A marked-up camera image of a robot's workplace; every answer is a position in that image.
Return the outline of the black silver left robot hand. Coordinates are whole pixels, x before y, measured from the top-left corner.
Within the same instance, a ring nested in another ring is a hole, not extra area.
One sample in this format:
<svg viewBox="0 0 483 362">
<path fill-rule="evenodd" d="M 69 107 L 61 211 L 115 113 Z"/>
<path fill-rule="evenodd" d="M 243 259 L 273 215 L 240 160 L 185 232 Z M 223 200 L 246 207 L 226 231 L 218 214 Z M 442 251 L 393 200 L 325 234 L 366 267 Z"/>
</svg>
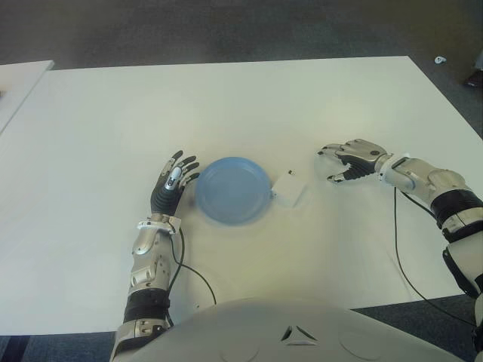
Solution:
<svg viewBox="0 0 483 362">
<path fill-rule="evenodd" d="M 150 196 L 150 210 L 153 216 L 156 214 L 174 216 L 186 187 L 200 175 L 196 171 L 199 166 L 197 157 L 191 155 L 182 158 L 182 156 L 182 150 L 172 155 L 159 174 Z"/>
</svg>

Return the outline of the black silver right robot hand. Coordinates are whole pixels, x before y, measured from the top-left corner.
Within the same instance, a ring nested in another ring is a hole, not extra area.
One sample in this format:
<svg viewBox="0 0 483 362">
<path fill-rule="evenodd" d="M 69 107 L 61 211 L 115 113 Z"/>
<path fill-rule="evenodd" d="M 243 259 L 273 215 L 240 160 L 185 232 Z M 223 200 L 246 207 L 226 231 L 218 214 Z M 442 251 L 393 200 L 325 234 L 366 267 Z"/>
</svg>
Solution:
<svg viewBox="0 0 483 362">
<path fill-rule="evenodd" d="M 380 170 L 381 164 L 392 156 L 382 146 L 363 139 L 323 146 L 317 155 L 332 157 L 346 166 L 343 172 L 327 177 L 332 183 L 342 183 L 374 174 Z"/>
</svg>

